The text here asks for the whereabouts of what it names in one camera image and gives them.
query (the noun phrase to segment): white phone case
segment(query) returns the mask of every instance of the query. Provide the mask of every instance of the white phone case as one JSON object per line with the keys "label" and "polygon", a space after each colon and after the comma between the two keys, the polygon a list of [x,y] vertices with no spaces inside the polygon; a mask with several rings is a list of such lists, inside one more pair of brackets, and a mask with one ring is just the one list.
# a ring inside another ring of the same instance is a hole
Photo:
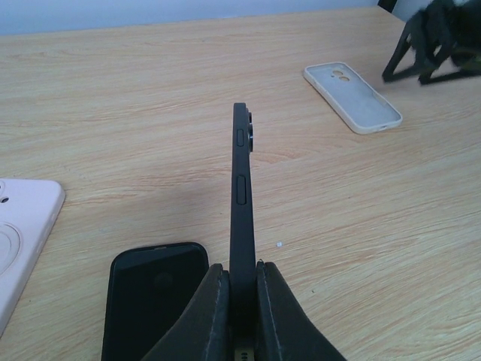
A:
{"label": "white phone case", "polygon": [[356,133],[394,128],[403,120],[384,97],[343,62],[308,66],[304,77]]}
{"label": "white phone case", "polygon": [[52,180],[0,179],[0,337],[64,199]]}

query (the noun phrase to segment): phone screen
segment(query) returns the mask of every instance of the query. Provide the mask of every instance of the phone screen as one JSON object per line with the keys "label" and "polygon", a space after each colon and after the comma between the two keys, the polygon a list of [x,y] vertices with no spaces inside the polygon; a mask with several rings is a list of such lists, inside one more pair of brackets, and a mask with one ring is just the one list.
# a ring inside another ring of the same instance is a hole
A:
{"label": "phone screen", "polygon": [[121,253],[110,268],[102,360],[142,359],[178,320],[208,268],[196,243]]}

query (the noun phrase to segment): smartphone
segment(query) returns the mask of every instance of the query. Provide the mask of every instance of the smartphone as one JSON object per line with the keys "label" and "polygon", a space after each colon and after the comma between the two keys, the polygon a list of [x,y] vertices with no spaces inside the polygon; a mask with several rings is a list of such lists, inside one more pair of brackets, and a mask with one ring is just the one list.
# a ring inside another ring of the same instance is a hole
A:
{"label": "smartphone", "polygon": [[64,199],[53,180],[0,179],[0,336]]}
{"label": "smartphone", "polygon": [[193,242],[117,256],[110,267],[101,359],[142,359],[179,319],[208,269],[207,252]]}
{"label": "smartphone", "polygon": [[403,120],[401,113],[343,62],[308,66],[304,78],[355,133],[395,128]]}

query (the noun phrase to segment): wood grain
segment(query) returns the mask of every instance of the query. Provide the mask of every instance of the wood grain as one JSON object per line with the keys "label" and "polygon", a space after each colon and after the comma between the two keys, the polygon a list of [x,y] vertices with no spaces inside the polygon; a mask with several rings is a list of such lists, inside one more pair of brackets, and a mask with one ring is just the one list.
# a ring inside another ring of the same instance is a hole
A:
{"label": "wood grain", "polygon": [[[234,102],[258,257],[325,336],[348,359],[481,358],[481,82],[383,84],[402,29],[371,8],[1,37],[0,177],[67,200],[0,360],[99,359],[123,250],[197,241],[228,267]],[[401,127],[352,133],[302,77],[331,61]]]}

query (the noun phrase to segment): black smartphone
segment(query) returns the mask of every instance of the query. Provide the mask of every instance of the black smartphone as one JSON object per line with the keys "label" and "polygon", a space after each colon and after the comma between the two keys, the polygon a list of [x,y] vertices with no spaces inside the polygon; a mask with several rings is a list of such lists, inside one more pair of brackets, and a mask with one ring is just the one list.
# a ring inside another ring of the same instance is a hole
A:
{"label": "black smartphone", "polygon": [[175,324],[209,269],[197,243],[127,250],[110,267],[103,361],[139,361]]}

